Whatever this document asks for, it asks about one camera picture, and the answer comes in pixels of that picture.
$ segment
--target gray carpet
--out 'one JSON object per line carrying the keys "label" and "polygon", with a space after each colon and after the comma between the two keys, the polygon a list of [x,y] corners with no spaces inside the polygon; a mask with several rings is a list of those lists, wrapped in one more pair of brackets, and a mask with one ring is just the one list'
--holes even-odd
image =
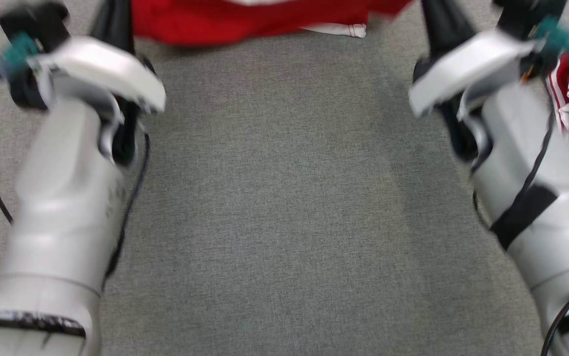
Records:
{"label": "gray carpet", "polygon": [[[96,2],[65,2],[83,34]],[[463,3],[496,22],[487,0]],[[410,111],[417,6],[365,39],[138,48],[168,104],[143,118],[153,148],[103,297],[107,355],[539,353],[531,297],[479,228],[441,119]],[[39,124],[0,88],[12,212]],[[0,214],[0,260],[5,239]]]}

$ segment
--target red shirt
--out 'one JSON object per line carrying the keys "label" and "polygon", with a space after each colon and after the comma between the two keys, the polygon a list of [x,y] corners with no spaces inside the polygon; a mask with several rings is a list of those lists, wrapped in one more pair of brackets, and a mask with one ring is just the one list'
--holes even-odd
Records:
{"label": "red shirt", "polygon": [[367,23],[368,12],[398,14],[411,0],[287,0],[246,6],[227,0],[132,0],[133,30],[172,45],[225,45],[318,23]]}

